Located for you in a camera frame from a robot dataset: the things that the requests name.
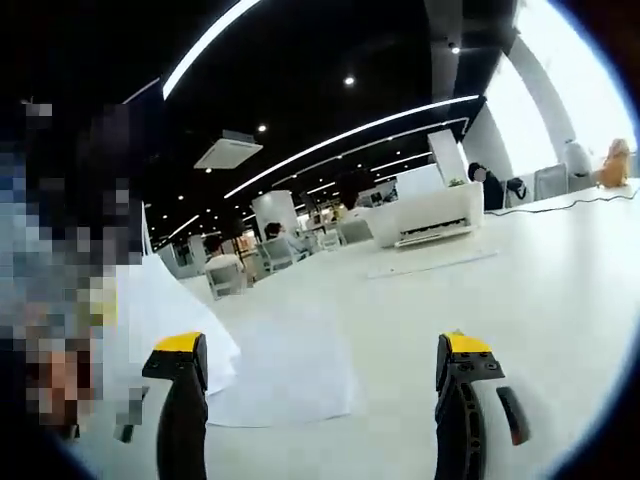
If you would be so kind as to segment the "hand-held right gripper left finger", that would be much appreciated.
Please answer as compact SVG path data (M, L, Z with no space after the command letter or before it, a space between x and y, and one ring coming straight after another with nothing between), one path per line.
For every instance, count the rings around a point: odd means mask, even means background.
M132 448L133 479L205 479L207 343L198 331L157 343L141 384L116 411L115 439Z

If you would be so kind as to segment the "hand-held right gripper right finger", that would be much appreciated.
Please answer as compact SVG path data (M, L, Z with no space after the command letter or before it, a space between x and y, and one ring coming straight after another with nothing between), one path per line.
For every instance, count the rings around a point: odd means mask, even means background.
M436 479L542 479L550 419L524 380L491 347L461 331L439 335L434 409Z

